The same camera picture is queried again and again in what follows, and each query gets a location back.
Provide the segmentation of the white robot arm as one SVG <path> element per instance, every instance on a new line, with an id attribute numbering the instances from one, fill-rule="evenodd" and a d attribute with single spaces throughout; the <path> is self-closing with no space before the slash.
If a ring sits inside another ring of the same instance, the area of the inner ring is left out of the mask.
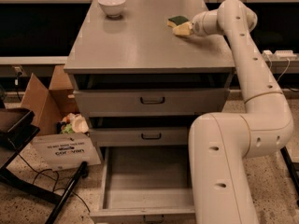
<path id="1" fill-rule="evenodd" d="M 230 45 L 246 111 L 207 113 L 189 131 L 196 224 L 259 224 L 245 158 L 274 153 L 292 137 L 288 102 L 250 32 L 257 15 L 240 0 L 194 16 L 189 34 L 224 35 Z"/>

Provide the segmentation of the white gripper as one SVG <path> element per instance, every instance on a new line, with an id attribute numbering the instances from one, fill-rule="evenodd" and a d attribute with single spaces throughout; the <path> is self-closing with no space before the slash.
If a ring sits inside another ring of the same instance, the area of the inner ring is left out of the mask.
<path id="1" fill-rule="evenodd" d="M 195 15 L 192 22 L 187 21 L 173 29 L 173 34 L 178 36 L 188 36 L 192 32 L 201 37 L 209 35 L 224 35 L 220 25 L 221 14 L 217 9 L 205 11 Z"/>

